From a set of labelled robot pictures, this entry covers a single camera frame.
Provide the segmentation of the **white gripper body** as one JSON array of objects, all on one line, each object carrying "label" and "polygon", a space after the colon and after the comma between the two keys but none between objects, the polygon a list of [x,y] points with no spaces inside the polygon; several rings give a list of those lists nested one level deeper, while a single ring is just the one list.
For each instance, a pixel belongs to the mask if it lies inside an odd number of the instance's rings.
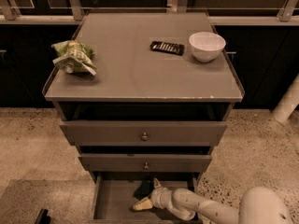
[{"label": "white gripper body", "polygon": [[153,203],[154,207],[160,209],[171,209],[173,207],[172,204],[172,190],[168,188],[159,187],[155,189],[151,195],[150,199]]}]

